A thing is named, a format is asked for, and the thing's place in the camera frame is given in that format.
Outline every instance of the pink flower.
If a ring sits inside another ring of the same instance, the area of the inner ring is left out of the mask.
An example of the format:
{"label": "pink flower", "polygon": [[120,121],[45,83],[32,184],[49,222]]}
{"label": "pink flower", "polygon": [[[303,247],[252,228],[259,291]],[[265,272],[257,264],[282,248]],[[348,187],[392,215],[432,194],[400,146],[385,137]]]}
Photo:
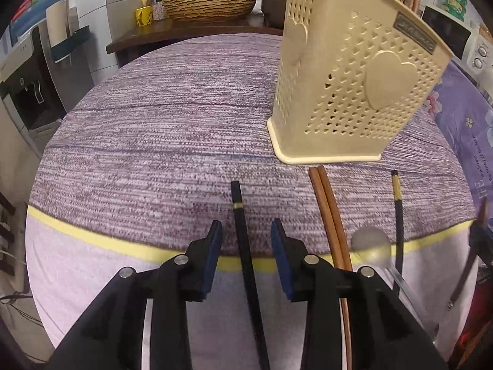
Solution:
{"label": "pink flower", "polygon": [[425,110],[428,111],[428,115],[432,120],[435,120],[435,114],[442,111],[442,103],[438,101],[438,96],[438,92],[431,92],[423,103]]}

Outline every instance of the blue gripper pad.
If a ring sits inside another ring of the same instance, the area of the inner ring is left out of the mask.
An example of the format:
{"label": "blue gripper pad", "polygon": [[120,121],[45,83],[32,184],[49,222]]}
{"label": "blue gripper pad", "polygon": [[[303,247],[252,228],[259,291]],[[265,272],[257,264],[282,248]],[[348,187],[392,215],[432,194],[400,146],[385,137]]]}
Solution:
{"label": "blue gripper pad", "polygon": [[286,251],[284,250],[283,237],[285,237],[284,232],[278,228],[275,221],[272,221],[272,250],[274,251],[275,264],[277,264],[280,284],[282,285],[287,298],[292,300],[294,298],[293,269],[291,264],[289,264]]}
{"label": "blue gripper pad", "polygon": [[206,264],[204,266],[204,281],[202,283],[202,298],[205,299],[213,287],[215,269],[218,266],[218,259],[221,253],[222,245],[222,224],[221,221],[214,220],[212,225],[213,238],[209,244]]}

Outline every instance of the heart-shaped emblem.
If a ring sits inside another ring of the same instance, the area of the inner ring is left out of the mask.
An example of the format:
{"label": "heart-shaped emblem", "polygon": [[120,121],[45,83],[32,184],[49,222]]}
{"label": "heart-shaped emblem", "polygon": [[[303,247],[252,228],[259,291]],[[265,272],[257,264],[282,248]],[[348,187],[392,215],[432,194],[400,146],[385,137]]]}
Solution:
{"label": "heart-shaped emblem", "polygon": [[308,31],[303,23],[295,23],[292,18],[287,18],[284,24],[283,34],[283,49],[288,52],[283,59],[287,60],[287,64],[297,63],[307,42]]}
{"label": "heart-shaped emblem", "polygon": [[395,104],[418,81],[418,69],[393,51],[380,51],[366,66],[365,92],[374,110]]}

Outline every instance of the white cable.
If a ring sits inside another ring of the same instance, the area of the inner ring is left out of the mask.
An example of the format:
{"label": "white cable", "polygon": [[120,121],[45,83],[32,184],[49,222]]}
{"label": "white cable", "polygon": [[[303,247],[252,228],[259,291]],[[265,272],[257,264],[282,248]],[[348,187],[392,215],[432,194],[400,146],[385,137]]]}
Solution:
{"label": "white cable", "polygon": [[13,257],[14,259],[16,259],[17,261],[20,261],[22,264],[24,265],[27,265],[25,261],[22,261],[21,259],[17,258],[16,256],[14,256],[12,253],[9,253],[9,252],[6,252],[2,249],[0,249],[0,253],[3,253],[3,254],[6,254],[7,256],[10,256],[10,257]]}

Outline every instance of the spoon handle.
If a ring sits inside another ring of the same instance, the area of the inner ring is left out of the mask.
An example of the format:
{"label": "spoon handle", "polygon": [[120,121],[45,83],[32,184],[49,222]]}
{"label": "spoon handle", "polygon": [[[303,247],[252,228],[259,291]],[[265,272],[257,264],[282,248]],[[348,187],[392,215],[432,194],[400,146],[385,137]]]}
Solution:
{"label": "spoon handle", "polygon": [[434,340],[436,324],[432,320],[430,320],[425,308],[419,303],[416,295],[414,295],[414,292],[411,290],[411,288],[409,288],[407,282],[404,280],[404,278],[402,278],[397,269],[394,267],[394,264],[390,263],[388,267],[386,267],[386,269],[395,279],[396,283],[399,285],[403,293],[408,298],[411,306],[413,306],[414,311],[418,315],[418,319],[421,322],[426,333],[430,336],[431,340]]}

